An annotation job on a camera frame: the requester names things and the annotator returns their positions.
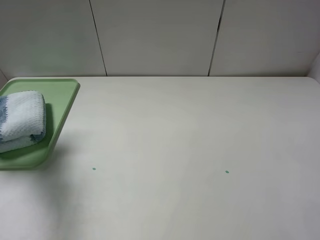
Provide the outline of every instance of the folded towel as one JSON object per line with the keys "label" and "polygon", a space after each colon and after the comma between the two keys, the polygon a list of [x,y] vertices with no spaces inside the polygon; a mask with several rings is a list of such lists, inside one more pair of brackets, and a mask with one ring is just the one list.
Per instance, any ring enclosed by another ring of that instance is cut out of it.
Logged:
{"label": "folded towel", "polygon": [[0,96],[0,153],[31,146],[46,134],[46,104],[40,92]]}

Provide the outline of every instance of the wall panel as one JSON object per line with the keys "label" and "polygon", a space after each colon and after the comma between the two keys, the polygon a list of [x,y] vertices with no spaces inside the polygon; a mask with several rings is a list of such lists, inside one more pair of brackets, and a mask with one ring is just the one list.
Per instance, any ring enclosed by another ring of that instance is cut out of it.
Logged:
{"label": "wall panel", "polygon": [[319,0],[226,0],[211,76],[304,76],[320,51]]}
{"label": "wall panel", "polygon": [[106,75],[87,0],[2,0],[0,32],[8,79]]}
{"label": "wall panel", "polygon": [[109,76],[207,76],[223,0],[91,0]]}

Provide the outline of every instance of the panel seam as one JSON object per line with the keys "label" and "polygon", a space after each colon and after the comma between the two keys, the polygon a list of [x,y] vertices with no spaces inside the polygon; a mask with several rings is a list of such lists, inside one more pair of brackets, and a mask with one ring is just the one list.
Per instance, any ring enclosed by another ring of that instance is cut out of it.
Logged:
{"label": "panel seam", "polygon": [[211,66],[212,66],[212,62],[213,62],[213,59],[214,59],[214,55],[215,55],[215,50],[216,50],[216,46],[217,46],[217,41],[218,41],[218,35],[219,35],[220,25],[221,25],[221,21],[222,21],[222,16],[224,14],[225,4],[226,4],[226,0],[223,0],[218,27],[216,28],[215,40],[214,40],[214,44],[213,44],[211,61],[210,61],[209,70],[208,70],[208,77],[210,76]]}
{"label": "panel seam", "polygon": [[93,23],[94,23],[95,32],[96,32],[96,37],[97,37],[98,43],[99,43],[99,48],[100,48],[100,53],[101,53],[101,57],[102,57],[102,63],[103,63],[105,75],[108,77],[107,69],[106,69],[106,64],[105,64],[105,59],[104,59],[104,55],[103,55],[103,53],[102,53],[102,48],[101,48],[101,44],[100,44],[99,34],[98,34],[98,30],[97,30],[97,24],[96,24],[96,20],[95,20],[95,16],[94,16],[94,11],[93,11],[92,5],[91,5],[91,0],[89,0],[89,4],[90,4],[90,8],[91,8],[91,13],[92,13],[92,18],[93,18]]}
{"label": "panel seam", "polygon": [[0,72],[1,72],[2,75],[4,76],[5,80],[8,82],[9,80],[8,80],[7,76],[4,74],[4,72],[3,72],[1,69],[0,69]]}

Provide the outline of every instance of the white table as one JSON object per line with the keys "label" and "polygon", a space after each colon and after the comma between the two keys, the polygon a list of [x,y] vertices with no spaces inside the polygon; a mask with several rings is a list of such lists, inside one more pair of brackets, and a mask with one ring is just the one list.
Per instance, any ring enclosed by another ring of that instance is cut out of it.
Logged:
{"label": "white table", "polygon": [[320,239],[315,80],[75,79],[49,163],[0,172],[0,240]]}

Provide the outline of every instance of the green tray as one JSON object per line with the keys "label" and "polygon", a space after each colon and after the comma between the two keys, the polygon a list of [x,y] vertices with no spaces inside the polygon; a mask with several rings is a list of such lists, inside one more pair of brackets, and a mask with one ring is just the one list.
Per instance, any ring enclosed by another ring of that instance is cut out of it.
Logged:
{"label": "green tray", "polygon": [[74,79],[15,79],[1,90],[0,96],[38,91],[46,108],[46,134],[42,141],[28,147],[0,153],[0,170],[32,169],[43,163],[58,140],[80,84]]}

